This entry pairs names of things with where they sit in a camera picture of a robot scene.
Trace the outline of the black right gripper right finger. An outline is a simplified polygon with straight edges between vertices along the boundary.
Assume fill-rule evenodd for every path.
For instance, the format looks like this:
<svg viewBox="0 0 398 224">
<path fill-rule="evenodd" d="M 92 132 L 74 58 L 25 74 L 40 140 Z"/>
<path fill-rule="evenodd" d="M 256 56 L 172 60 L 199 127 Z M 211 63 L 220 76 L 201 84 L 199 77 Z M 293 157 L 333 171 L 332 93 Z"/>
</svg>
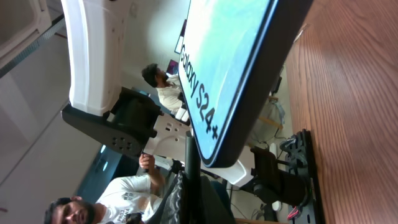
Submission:
<svg viewBox="0 0 398 224">
<path fill-rule="evenodd" d="M 200 216 L 205 224 L 235 224 L 230 206 L 225 206 L 206 176 L 200 177 Z"/>
</svg>

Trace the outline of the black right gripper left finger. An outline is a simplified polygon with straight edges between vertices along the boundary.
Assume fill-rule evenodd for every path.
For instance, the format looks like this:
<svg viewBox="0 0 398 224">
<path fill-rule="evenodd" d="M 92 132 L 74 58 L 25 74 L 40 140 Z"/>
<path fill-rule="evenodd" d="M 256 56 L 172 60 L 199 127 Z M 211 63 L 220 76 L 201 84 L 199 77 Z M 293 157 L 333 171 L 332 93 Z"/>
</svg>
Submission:
<svg viewBox="0 0 398 224">
<path fill-rule="evenodd" d="M 180 171 L 174 178 L 165 197 L 147 224 L 184 224 L 187 222 L 186 178 Z"/>
</svg>

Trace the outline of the blue Galaxy smartphone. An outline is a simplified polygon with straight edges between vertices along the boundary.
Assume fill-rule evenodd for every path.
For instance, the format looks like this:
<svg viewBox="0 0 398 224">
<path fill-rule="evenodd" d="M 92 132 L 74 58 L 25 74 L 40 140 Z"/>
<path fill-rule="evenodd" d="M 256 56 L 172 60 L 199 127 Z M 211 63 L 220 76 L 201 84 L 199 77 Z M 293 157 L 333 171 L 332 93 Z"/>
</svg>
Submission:
<svg viewBox="0 0 398 224">
<path fill-rule="evenodd" d="M 238 160 L 311 5 L 190 3 L 178 74 L 205 166 L 230 167 Z"/>
</svg>

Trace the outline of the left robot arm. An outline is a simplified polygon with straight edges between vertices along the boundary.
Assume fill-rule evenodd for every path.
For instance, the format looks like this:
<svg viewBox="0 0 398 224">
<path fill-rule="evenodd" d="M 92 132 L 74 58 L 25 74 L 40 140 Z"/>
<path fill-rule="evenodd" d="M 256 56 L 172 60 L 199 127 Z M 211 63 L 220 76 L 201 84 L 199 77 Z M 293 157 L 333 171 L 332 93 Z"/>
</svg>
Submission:
<svg viewBox="0 0 398 224">
<path fill-rule="evenodd" d="M 144 152 L 186 162 L 186 133 L 196 140 L 201 168 L 241 187 L 254 177 L 245 144 L 256 114 L 239 102 L 264 37 L 269 1 L 192 1 L 178 59 L 182 105 L 162 114 L 148 97 L 121 85 L 120 69 L 131 1 L 63 1 L 71 69 L 62 118 L 126 155 Z"/>
</svg>

